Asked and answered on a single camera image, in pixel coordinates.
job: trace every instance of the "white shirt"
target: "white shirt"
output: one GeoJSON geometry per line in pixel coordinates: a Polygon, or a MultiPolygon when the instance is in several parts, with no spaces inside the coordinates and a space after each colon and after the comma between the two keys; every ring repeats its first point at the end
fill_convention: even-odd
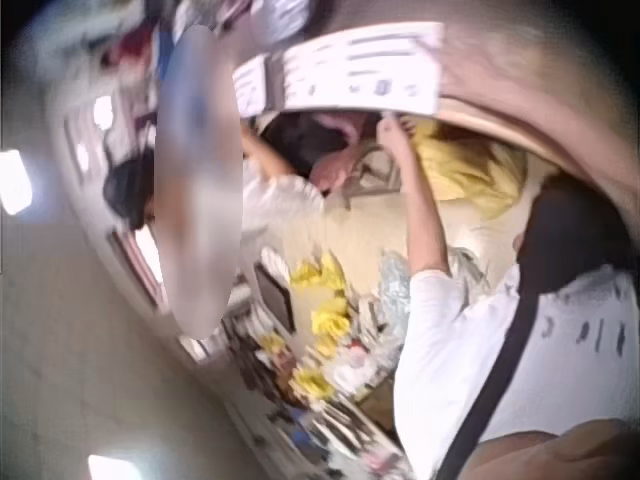
{"type": "MultiPolygon", "coordinates": [[[[466,307],[442,272],[411,279],[411,314],[395,381],[395,421],[419,480],[439,468],[502,347],[518,303],[514,266],[490,298],[466,307]]],[[[610,267],[540,297],[513,382],[481,441],[560,435],[589,420],[640,418],[638,308],[610,267]]]]}
{"type": "Polygon", "coordinates": [[[255,160],[243,162],[242,230],[258,230],[300,215],[321,213],[320,191],[298,175],[265,179],[255,160]]]}

